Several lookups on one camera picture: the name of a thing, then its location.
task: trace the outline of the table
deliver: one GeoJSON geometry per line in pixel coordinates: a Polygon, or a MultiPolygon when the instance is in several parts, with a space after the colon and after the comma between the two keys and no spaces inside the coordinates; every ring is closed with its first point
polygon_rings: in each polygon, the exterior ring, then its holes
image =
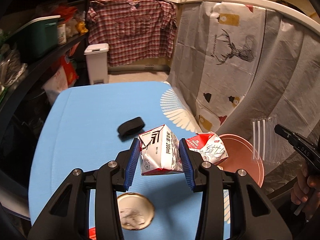
{"type": "MultiPolygon", "coordinates": [[[[145,131],[166,124],[178,139],[194,136],[194,132],[177,127],[173,123],[177,119],[171,121],[167,118],[168,107],[163,104],[165,95],[170,98],[169,110],[185,110],[171,86],[163,82],[102,84],[63,91],[44,124],[32,163],[29,184],[31,223],[35,222],[71,170],[98,169],[114,160],[118,152],[129,149],[133,137],[121,140],[117,133],[117,127],[123,122],[141,116],[146,124],[145,131]]],[[[95,194],[92,191],[89,228],[95,226],[95,194]]],[[[155,217],[143,230],[123,230],[126,240],[150,240],[150,237],[153,240],[195,239],[202,193],[191,192],[183,173],[141,176],[138,163],[129,192],[138,192],[149,198],[155,206],[155,217]]],[[[224,196],[224,238],[227,239],[230,236],[228,191],[224,191],[224,196]]]]}

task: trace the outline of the red checkered cloth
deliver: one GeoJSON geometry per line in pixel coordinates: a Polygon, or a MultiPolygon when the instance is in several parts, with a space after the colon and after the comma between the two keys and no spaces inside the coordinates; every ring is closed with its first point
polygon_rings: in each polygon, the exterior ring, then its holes
{"type": "Polygon", "coordinates": [[[108,43],[110,66],[171,58],[176,5],[158,0],[91,0],[89,43],[108,43]]]}

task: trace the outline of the floor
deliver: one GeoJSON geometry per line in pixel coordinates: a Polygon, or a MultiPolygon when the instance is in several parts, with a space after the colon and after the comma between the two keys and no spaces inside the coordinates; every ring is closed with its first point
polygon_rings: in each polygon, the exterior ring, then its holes
{"type": "Polygon", "coordinates": [[[168,72],[162,71],[115,71],[109,72],[109,83],[166,81],[168,72]]]}

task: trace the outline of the white plastic bin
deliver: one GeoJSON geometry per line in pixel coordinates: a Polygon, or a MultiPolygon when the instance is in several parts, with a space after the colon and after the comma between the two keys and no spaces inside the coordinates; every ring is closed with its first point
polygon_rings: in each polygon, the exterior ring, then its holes
{"type": "Polygon", "coordinates": [[[109,82],[107,65],[108,51],[109,44],[107,43],[90,45],[84,51],[91,85],[109,82]]]}

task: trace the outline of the metal screw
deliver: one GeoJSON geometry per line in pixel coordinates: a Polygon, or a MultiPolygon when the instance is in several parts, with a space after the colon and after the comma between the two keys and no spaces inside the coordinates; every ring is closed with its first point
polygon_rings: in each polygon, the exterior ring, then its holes
{"type": "Polygon", "coordinates": [[[75,175],[75,176],[80,175],[80,173],[81,173],[81,169],[74,169],[74,170],[72,171],[72,175],[75,175]]]}
{"type": "Polygon", "coordinates": [[[247,172],[246,172],[245,170],[239,170],[239,171],[238,171],[238,174],[239,174],[240,176],[245,176],[245,175],[247,175],[247,172]]]}
{"type": "Polygon", "coordinates": [[[117,165],[118,165],[118,163],[117,163],[116,161],[108,162],[108,166],[109,166],[110,168],[114,168],[114,167],[116,167],[117,165]]]}
{"type": "Polygon", "coordinates": [[[211,167],[211,163],[209,163],[209,162],[203,162],[203,163],[201,163],[201,165],[204,168],[210,168],[211,167]]]}

